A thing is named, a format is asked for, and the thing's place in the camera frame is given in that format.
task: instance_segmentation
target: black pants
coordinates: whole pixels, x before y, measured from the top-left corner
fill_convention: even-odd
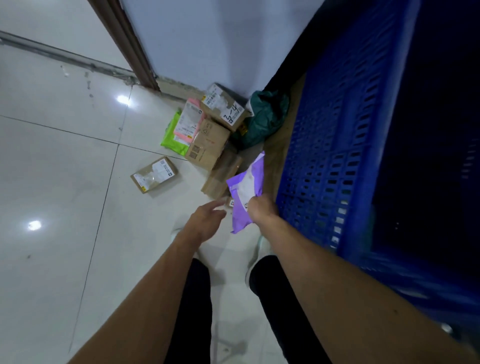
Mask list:
[[[250,274],[255,293],[289,363],[330,363],[276,256]],[[188,272],[166,363],[210,363],[212,302],[208,268],[194,259]]]

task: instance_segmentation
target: brown cardboard box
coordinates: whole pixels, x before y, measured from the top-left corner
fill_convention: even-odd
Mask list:
[[[138,170],[130,177],[140,191],[145,194],[158,187],[162,182],[176,176],[178,173],[177,168],[170,159],[162,157]]]
[[[210,85],[202,98],[200,108],[231,132],[236,131],[243,120],[250,115],[219,84]]]
[[[228,188],[227,180],[235,176],[242,161],[238,154],[225,149],[210,172],[202,192],[214,200],[221,198]]]
[[[212,170],[223,151],[230,132],[210,118],[200,124],[197,135],[187,150],[185,158],[205,170]]]

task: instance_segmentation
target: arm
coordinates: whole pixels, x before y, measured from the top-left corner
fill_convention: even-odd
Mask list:
[[[167,355],[193,254],[218,230],[224,201],[200,206],[160,259],[70,360],[79,363],[162,363]]]
[[[270,198],[248,207],[333,363],[477,363],[409,302],[303,237]]]

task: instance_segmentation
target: green plastic bag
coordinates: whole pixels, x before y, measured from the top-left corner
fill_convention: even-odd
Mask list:
[[[187,154],[189,145],[173,133],[180,119],[180,115],[180,111],[177,111],[175,113],[173,119],[170,121],[170,124],[168,124],[168,127],[165,130],[165,136],[163,137],[162,143],[160,143],[160,145],[164,146],[165,148],[171,149],[174,152],[177,152],[181,156],[184,156],[185,154]]]
[[[230,140],[239,149],[247,149],[265,140],[283,125],[290,99],[278,91],[255,91],[249,104],[253,116],[246,118]]]

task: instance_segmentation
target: shoe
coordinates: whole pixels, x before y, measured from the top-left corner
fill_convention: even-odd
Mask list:
[[[177,234],[178,234],[180,231],[182,231],[182,229],[183,229],[183,228],[176,229],[176,230],[172,231],[172,234],[170,235],[170,244],[173,243],[173,241],[174,241],[175,238],[177,237]],[[198,252],[193,253],[193,257],[194,257],[195,259],[200,260],[200,257],[198,256]]]
[[[256,255],[257,255],[256,260],[253,262],[253,264],[250,265],[250,267],[247,270],[247,274],[245,275],[245,283],[247,284],[248,288],[250,288],[250,274],[253,270],[253,267],[255,267],[255,265],[262,258],[268,255],[276,255],[272,250],[272,246],[270,245],[270,242],[262,235],[260,235],[260,238],[258,239]]]

